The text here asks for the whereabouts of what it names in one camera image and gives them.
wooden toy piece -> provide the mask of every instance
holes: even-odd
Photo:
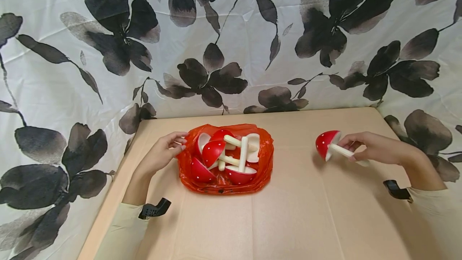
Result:
[[[336,151],[337,153],[340,153],[348,158],[355,154],[352,151],[337,145],[338,141],[340,141],[341,135],[342,134],[339,130],[329,130],[317,137],[316,149],[319,155],[325,161],[328,161],[330,159],[330,157],[332,156],[332,151]],[[363,167],[369,166],[371,164],[368,160],[359,160],[356,163]]]
[[[192,158],[191,162],[191,177],[194,181],[200,183],[209,183],[215,176],[207,170],[203,163],[196,157]]]
[[[248,153],[247,153],[247,162],[257,163],[259,161],[258,152],[259,152],[259,134],[248,134],[246,136],[249,139]],[[230,144],[236,145],[237,147],[242,148],[241,141],[230,136],[225,136],[224,140]]]
[[[239,165],[239,160],[225,155],[225,145],[225,141],[210,141],[204,146],[202,155],[204,165],[207,168],[210,168],[219,159],[231,165]]]

white curtain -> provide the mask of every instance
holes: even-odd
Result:
[[[76,259],[141,120],[377,107],[462,198],[462,0],[1,0],[0,259]]]

cardboard table surface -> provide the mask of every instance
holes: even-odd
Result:
[[[270,183],[250,195],[211,196],[186,189],[178,167],[158,172],[148,193],[167,214],[151,218],[136,260],[426,260],[441,259],[428,228],[409,203],[392,198],[382,182],[409,182],[399,166],[370,167],[316,153],[326,130],[368,130],[396,138],[373,108],[246,114],[143,121],[121,163],[80,253],[92,259],[131,174],[155,141],[203,124],[256,124],[274,139]]]

finger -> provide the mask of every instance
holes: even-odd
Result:
[[[168,150],[168,152],[170,153],[170,156],[173,158],[173,157],[178,156],[178,154],[184,151],[185,148],[186,146],[179,145],[178,147],[171,148],[170,150]]]
[[[369,151],[367,149],[363,150],[362,152],[355,153],[353,156],[350,157],[350,161],[357,162],[359,160],[370,160]]]
[[[182,136],[187,136],[187,135],[188,135],[187,132],[173,132],[166,136],[162,136],[162,139],[165,142],[168,142],[170,144],[171,142],[174,142],[176,138],[181,138]]]
[[[361,147],[363,144],[362,142],[352,142],[350,147],[348,148],[349,151],[354,152],[356,151],[359,147]]]
[[[349,147],[349,145],[352,144],[352,142],[362,142],[364,144],[365,142],[365,135],[363,132],[359,132],[356,134],[349,134],[343,137],[343,139],[340,140],[340,142],[337,143],[340,147]]]

toy mushroom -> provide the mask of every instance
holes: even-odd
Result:
[[[217,130],[213,135],[212,137],[209,139],[209,141],[223,141],[223,138],[225,136],[233,136],[234,135],[229,131],[229,130],[224,130],[224,129],[221,129],[221,130]],[[231,145],[231,144],[226,144],[225,145],[225,150],[236,150],[236,146],[234,145]]]
[[[191,177],[194,181],[200,183],[208,183],[215,178],[215,176],[196,157],[192,157]]]
[[[247,153],[247,162],[252,162],[252,163],[257,163],[259,158],[258,158],[258,152],[259,152],[259,134],[248,134],[247,139],[249,139],[249,144],[248,144],[248,153]],[[229,135],[224,136],[223,138],[225,142],[235,145],[236,147],[242,148],[241,141],[239,141],[236,138],[233,138]]]
[[[342,133],[339,130],[329,130],[316,138],[316,149],[325,161],[330,159],[332,151],[337,151],[346,157],[351,157],[355,154],[352,151],[337,145],[338,141],[340,141],[341,135]],[[359,160],[357,163],[363,167],[370,165],[368,160]]]
[[[215,163],[217,160],[222,160],[232,165],[239,165],[239,160],[225,155],[225,145],[225,141],[210,141],[204,146],[202,155],[204,165],[207,168],[215,168],[216,166],[218,166],[218,162]]]
[[[247,159],[247,147],[249,146],[249,139],[243,136],[241,139],[241,155],[239,158],[239,166],[226,166],[225,170],[228,178],[234,185],[245,185],[252,181],[257,171],[245,165]]]

